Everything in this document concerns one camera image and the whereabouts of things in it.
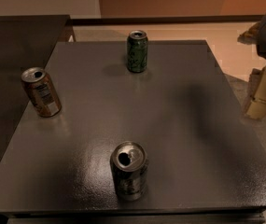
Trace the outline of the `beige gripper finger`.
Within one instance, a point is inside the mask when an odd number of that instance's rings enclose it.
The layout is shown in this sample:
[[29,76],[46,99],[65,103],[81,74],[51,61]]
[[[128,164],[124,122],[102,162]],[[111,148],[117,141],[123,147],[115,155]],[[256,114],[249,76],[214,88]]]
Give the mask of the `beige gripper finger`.
[[237,41],[242,44],[252,45],[257,42],[258,34],[259,34],[259,22],[255,23],[248,30],[240,34],[237,38]]
[[252,70],[249,77],[244,112],[251,119],[266,117],[266,65],[261,70]]

